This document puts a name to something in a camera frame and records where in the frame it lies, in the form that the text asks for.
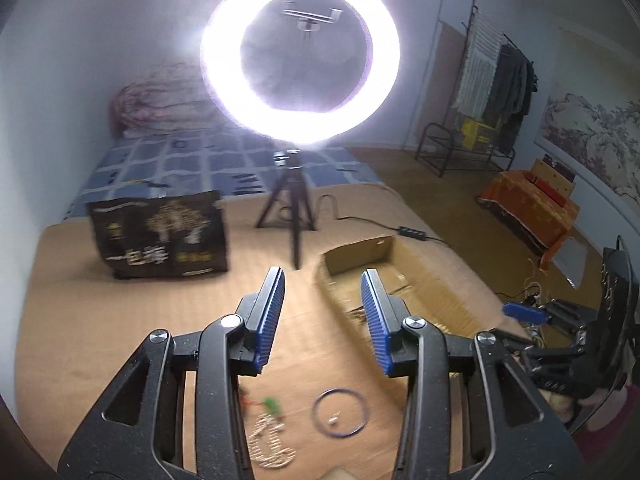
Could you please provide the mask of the gloved right hand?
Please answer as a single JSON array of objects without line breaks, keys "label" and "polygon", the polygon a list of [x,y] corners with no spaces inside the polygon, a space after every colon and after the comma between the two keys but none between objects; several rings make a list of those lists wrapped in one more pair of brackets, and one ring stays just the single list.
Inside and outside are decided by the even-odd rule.
[{"label": "gloved right hand", "polygon": [[580,430],[596,432],[617,426],[639,400],[639,387],[624,378],[619,389],[599,389],[587,399],[575,401],[568,396],[541,390],[544,400],[567,427],[576,428],[582,420]]}]

